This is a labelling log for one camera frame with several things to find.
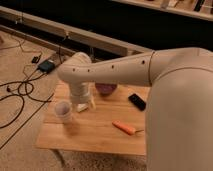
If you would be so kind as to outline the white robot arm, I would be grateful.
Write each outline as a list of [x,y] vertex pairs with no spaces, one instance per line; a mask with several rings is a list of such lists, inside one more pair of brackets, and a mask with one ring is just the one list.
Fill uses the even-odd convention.
[[147,171],[213,171],[213,52],[159,50],[93,63],[76,53],[58,69],[74,104],[88,84],[147,86]]

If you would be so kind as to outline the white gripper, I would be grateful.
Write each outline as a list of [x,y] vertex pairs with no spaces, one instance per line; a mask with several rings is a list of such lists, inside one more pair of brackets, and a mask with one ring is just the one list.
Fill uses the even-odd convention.
[[91,93],[88,83],[72,83],[69,85],[70,100],[75,104],[87,103],[91,109],[96,110],[94,99],[91,99]]

